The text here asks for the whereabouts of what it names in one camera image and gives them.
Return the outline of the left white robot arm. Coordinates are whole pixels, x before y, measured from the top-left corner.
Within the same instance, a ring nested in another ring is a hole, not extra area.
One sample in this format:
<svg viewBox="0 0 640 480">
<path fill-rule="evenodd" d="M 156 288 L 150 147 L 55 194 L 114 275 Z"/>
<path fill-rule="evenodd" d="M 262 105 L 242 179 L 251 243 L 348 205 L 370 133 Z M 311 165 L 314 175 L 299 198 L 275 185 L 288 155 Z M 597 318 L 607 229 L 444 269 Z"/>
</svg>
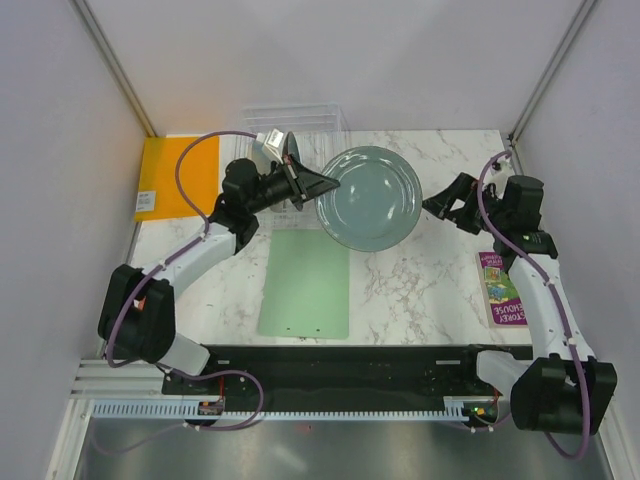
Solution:
<svg viewBox="0 0 640 480">
<path fill-rule="evenodd" d="M 285 200 L 301 208 L 339 185 L 290 156 L 268 174 L 259 173 L 247 158 L 231 162 L 202 231 L 151 267 L 123 264 L 112 273 L 98 325 L 109 366 L 142 360 L 181 372 L 198 393 L 215 389 L 220 371 L 208 362 L 209 350 L 176 330 L 176 300 L 251 241 L 259 212 Z"/>
</svg>

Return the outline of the dark brown-rimmed plate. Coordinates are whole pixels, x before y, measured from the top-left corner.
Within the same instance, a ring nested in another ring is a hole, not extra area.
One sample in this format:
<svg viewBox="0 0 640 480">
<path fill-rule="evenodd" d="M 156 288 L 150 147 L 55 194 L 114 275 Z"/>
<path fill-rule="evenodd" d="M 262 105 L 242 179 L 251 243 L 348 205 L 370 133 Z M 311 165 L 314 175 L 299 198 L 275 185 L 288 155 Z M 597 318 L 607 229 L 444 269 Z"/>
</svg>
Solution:
<svg viewBox="0 0 640 480">
<path fill-rule="evenodd" d="M 293 162 L 299 163 L 301 161 L 298 142 L 293 132 L 287 132 L 285 135 L 282 156 Z"/>
</svg>

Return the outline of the grey-blue plate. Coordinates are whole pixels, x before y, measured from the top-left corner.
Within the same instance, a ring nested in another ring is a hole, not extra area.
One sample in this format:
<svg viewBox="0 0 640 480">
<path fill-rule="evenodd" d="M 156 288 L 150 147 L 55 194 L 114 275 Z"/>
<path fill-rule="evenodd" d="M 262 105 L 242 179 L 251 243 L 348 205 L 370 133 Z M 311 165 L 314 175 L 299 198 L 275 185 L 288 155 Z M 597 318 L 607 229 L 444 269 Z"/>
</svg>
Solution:
<svg viewBox="0 0 640 480">
<path fill-rule="evenodd" d="M 422 187 L 401 155 L 378 146 L 350 148 L 324 167 L 339 186 L 315 200 L 318 221 L 341 245 L 379 252 L 402 242 L 418 223 Z"/>
</svg>

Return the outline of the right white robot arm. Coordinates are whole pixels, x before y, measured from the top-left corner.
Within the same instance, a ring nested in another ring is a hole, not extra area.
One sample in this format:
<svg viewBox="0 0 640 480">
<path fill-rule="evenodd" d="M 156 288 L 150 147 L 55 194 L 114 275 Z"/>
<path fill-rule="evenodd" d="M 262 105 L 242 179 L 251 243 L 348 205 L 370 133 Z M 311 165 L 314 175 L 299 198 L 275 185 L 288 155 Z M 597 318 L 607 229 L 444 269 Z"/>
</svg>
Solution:
<svg viewBox="0 0 640 480">
<path fill-rule="evenodd" d="M 558 251 L 540 227 L 543 183 L 513 175 L 498 193 L 461 173 L 423 208 L 471 234 L 493 235 L 493 248 L 519 294 L 532 341 L 525 364 L 503 350 L 488 349 L 458 368 L 458 381 L 477 394 L 490 385 L 510 403 L 521 430 L 597 433 L 617 386 L 610 363 L 597 360 L 581 335 L 560 278 Z"/>
</svg>

